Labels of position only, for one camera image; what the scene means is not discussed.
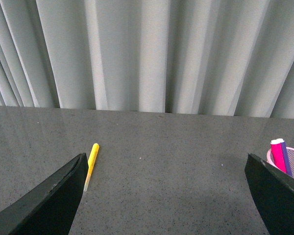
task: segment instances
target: pink marker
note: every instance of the pink marker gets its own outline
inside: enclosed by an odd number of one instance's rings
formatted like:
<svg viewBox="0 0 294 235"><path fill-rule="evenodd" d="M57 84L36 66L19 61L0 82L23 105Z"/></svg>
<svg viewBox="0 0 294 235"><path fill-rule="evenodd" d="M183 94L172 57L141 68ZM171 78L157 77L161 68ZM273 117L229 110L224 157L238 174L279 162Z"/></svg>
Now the pink marker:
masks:
<svg viewBox="0 0 294 235"><path fill-rule="evenodd" d="M271 151L272 151L272 155L274 159L274 164L280 170L286 173L286 168L285 168L284 158L283 158L283 151L282 151L280 141L272 140L270 144L271 144Z"/></svg>

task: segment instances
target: white curtain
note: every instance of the white curtain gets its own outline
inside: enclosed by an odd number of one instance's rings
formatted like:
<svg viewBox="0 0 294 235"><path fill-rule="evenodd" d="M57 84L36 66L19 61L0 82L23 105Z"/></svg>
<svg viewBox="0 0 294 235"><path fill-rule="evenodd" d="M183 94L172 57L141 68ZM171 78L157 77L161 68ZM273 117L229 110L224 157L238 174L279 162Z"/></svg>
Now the white curtain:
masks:
<svg viewBox="0 0 294 235"><path fill-rule="evenodd" d="M294 0L0 0L0 105L294 118Z"/></svg>

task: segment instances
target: table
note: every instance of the table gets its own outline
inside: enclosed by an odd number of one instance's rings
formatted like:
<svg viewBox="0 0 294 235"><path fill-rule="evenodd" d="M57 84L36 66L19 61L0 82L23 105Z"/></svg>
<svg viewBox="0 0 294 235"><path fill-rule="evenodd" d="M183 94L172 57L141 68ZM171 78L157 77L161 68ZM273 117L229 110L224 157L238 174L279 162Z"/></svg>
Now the table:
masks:
<svg viewBox="0 0 294 235"><path fill-rule="evenodd" d="M70 234L267 235L244 167L294 119L0 107L0 211L100 144Z"/></svg>

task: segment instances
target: purple marker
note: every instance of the purple marker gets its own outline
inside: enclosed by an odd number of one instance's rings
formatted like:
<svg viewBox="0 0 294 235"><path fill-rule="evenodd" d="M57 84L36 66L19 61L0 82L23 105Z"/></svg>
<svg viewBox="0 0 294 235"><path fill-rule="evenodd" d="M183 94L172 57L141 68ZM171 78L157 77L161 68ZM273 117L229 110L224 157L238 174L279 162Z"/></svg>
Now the purple marker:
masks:
<svg viewBox="0 0 294 235"><path fill-rule="evenodd" d="M276 140L281 143L286 173L289 176L292 176L292 170L291 170L291 166L290 166L290 160L289 160L289 156L288 156L288 151L286 149L285 141L283 139L276 139Z"/></svg>

